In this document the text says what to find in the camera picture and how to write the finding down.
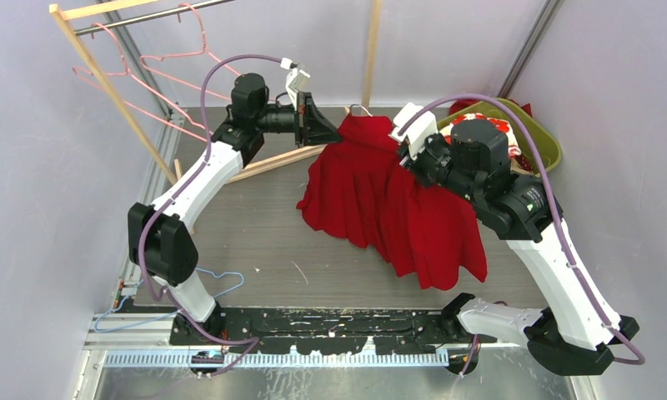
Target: gray wall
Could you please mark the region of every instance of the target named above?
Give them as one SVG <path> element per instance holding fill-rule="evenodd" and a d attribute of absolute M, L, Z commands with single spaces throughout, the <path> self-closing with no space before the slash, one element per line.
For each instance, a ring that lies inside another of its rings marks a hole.
<path fill-rule="evenodd" d="M 115 68 L 101 36 L 89 46 Z M 0 399 L 70 398 L 145 182 L 146 151 L 107 97 L 73 76 L 80 64 L 48 2 L 0 2 Z M 135 85 L 116 83 L 156 109 Z"/>
<path fill-rule="evenodd" d="M 130 15 L 176 6 L 163 0 Z M 360 103 L 370 0 L 238 0 L 200 10 L 213 52 L 221 58 L 263 53 L 300 61 L 312 74 L 307 90 L 317 104 Z M 428 103 L 449 93 L 496 93 L 544 0 L 390 0 L 383 2 L 373 98 L 378 106 Z M 200 49 L 196 18 L 186 12 L 145 22 L 153 54 Z M 167 60 L 165 72 L 200 86 L 214 65 L 208 56 Z M 274 93 L 283 91 L 275 64 L 238 62 L 241 72 L 262 73 Z M 230 94 L 234 75 L 220 72 L 211 88 Z M 198 91 L 175 86 L 177 100 L 198 104 Z M 224 105 L 210 97 L 208 105 Z"/>
<path fill-rule="evenodd" d="M 641 325 L 648 362 L 611 367 L 600 398 L 667 399 L 667 1 L 564 2 L 512 96 L 559 138 L 574 242 Z"/>

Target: basket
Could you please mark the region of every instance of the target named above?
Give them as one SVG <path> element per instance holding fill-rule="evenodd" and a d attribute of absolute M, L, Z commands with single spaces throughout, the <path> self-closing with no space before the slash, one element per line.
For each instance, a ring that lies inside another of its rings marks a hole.
<path fill-rule="evenodd" d="M 530 115 L 528 115 L 528 113 L 523 111 L 523 109 L 520 108 L 520 106 L 518 106 L 514 102 L 511 102 L 510 100 L 506 100 L 504 98 L 498 98 L 497 100 L 503 103 L 503 105 L 510 108 L 510 111 L 515 113 L 515 115 L 517 115 L 518 118 L 520 118 L 520 121 L 522 121 L 525 127 L 528 128 L 528 132 L 530 133 L 530 136 L 533 138 L 535 146 L 537 146 L 537 149 L 539 150 L 540 156 L 542 156 L 542 162 L 547 172 L 557 167 L 557 164 L 559 164 L 559 162 L 562 161 L 562 148 L 559 146 L 557 140 L 551 134 L 549 134 L 549 132 L 544 130 L 544 128 L 541 127 L 539 123 L 537 123 L 537 121 L 535 121 Z M 441 129 L 449 125 L 459 115 L 468 113 L 482 113 L 488 118 L 498 118 L 508 121 L 510 125 L 513 127 L 513 133 L 515 134 L 515 138 L 518 139 L 518 145 L 520 146 L 520 151 L 523 152 L 523 154 L 528 158 L 528 161 L 530 161 L 530 163 L 532 164 L 533 171 L 539 171 L 537 161 L 534 159 L 534 156 L 530 151 L 530 147 L 528 146 L 528 143 L 525 140 L 525 136 L 520 131 L 518 125 L 515 124 L 515 122 L 513 122 L 508 116 L 506 116 L 505 112 L 500 111 L 497 107 L 495 107 L 492 104 L 489 104 L 487 102 L 477 102 L 474 105 L 466 107 L 459 112 L 455 112 L 454 114 L 449 115 L 445 119 L 439 121 L 439 123 L 437 123 L 437 128 Z"/>

